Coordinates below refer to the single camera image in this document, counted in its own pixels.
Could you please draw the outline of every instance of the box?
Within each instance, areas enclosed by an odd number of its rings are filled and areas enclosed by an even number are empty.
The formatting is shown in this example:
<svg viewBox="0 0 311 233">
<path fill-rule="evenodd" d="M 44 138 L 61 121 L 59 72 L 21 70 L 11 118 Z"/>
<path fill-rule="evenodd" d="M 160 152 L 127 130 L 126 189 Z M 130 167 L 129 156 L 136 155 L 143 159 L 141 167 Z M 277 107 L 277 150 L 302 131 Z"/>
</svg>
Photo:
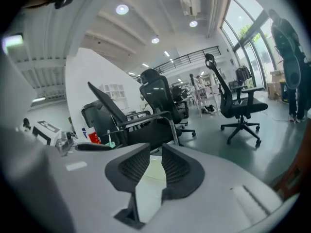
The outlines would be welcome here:
<svg viewBox="0 0 311 233">
<path fill-rule="evenodd" d="M 279 82 L 267 83 L 268 98 L 271 100 L 278 100 L 281 97 L 281 85 Z"/>
<path fill-rule="evenodd" d="M 270 72 L 270 74 L 272 75 L 272 79 L 271 79 L 272 83 L 275 83 L 275 82 L 278 83 L 280 80 L 285 79 L 283 70 L 272 71 Z"/>
</svg>

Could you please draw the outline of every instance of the floor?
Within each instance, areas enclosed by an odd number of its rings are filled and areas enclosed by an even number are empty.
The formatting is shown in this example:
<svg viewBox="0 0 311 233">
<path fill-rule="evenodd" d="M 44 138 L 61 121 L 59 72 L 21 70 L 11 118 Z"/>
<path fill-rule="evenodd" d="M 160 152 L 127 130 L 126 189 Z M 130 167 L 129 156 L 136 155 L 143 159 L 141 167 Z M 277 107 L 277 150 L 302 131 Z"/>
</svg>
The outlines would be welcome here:
<svg viewBox="0 0 311 233">
<path fill-rule="evenodd" d="M 227 145 L 234 128 L 220 130 L 221 124 L 235 123 L 235 118 L 203 114 L 199 117 L 196 106 L 190 106 L 187 129 L 195 129 L 196 137 L 183 133 L 180 142 L 188 148 L 228 159 L 241 166 L 266 184 L 291 165 L 301 144 L 306 122 L 294 124 L 288 121 L 288 105 L 269 100 L 266 92 L 256 92 L 256 98 L 268 104 L 268 109 L 252 114 L 249 122 L 259 122 L 262 142 L 255 148 L 256 139 L 246 131 L 240 131 Z"/>
</svg>

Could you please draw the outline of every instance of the chair wheel base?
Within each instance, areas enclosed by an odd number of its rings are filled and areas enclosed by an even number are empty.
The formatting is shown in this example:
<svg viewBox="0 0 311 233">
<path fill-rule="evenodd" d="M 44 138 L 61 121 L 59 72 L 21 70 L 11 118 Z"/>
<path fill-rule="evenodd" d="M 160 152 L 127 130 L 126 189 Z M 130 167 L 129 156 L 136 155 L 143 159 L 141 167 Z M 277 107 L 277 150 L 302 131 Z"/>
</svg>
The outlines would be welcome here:
<svg viewBox="0 0 311 233">
<path fill-rule="evenodd" d="M 259 148 L 260 144 L 261 144 L 261 140 L 258 139 L 258 140 L 256 141 L 256 146 L 255 146 L 255 147 L 256 147 L 256 148 Z"/>
</svg>

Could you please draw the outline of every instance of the chair seat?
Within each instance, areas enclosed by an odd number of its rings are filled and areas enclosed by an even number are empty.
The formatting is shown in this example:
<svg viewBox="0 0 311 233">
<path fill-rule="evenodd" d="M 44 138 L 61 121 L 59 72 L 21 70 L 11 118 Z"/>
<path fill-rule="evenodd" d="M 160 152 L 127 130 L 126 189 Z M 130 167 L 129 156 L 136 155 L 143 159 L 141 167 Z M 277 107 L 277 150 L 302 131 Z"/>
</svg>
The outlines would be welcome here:
<svg viewBox="0 0 311 233">
<path fill-rule="evenodd" d="M 181 131 L 176 129 L 177 137 L 181 136 Z M 160 123 L 151 123 L 142 129 L 128 133 L 129 145 L 136 143 L 149 143 L 151 149 L 162 146 L 163 142 L 173 140 L 173 133 L 170 126 Z"/>
<path fill-rule="evenodd" d="M 266 103 L 260 102 L 256 98 L 253 100 L 253 104 L 251 106 L 251 113 L 264 111 L 268 108 Z M 247 99 L 242 99 L 241 104 L 233 104 L 231 107 L 231 113 L 233 115 L 246 115 L 247 110 Z"/>
</svg>

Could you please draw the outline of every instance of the chair armrest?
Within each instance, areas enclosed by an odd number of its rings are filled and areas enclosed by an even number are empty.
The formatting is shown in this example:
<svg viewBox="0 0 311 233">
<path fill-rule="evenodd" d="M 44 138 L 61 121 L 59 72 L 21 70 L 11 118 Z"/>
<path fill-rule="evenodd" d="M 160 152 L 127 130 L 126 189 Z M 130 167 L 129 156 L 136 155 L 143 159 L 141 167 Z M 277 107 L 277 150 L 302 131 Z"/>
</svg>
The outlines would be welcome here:
<svg viewBox="0 0 311 233">
<path fill-rule="evenodd" d="M 241 85 L 241 86 L 237 86 L 234 87 L 232 90 L 237 90 L 237 100 L 239 103 L 241 103 L 241 91 L 243 88 L 247 87 L 247 85 Z"/>
<path fill-rule="evenodd" d="M 253 101 L 254 101 L 254 92 L 260 91 L 263 89 L 264 89 L 264 87 L 255 87 L 255 88 L 249 88 L 249 89 L 242 90 L 242 93 L 248 94 L 247 108 L 246 108 L 246 118 L 247 119 L 251 118 L 251 106 L 253 105 Z"/>
<path fill-rule="evenodd" d="M 136 113 L 132 113 L 132 114 L 128 114 L 126 115 L 127 118 L 129 117 L 135 117 L 135 116 L 138 116 L 138 115 L 141 115 L 141 114 L 146 114 L 146 115 L 150 115 L 150 111 L 140 111 L 140 112 L 136 112 Z"/>
<path fill-rule="evenodd" d="M 136 126 L 136 125 L 139 125 L 142 123 L 146 123 L 146 122 L 150 122 L 150 121 L 156 120 L 158 118 L 162 118 L 162 117 L 165 117 L 168 120 L 172 120 L 172 116 L 171 116 L 170 112 L 162 111 L 162 112 L 155 113 L 152 115 L 142 116 L 142 117 L 139 117 L 137 119 L 134 119 L 134 120 L 131 120 L 128 122 L 120 123 L 118 126 L 120 127 L 120 129 L 128 129 L 128 128 L 131 128 L 133 126 Z"/>
</svg>

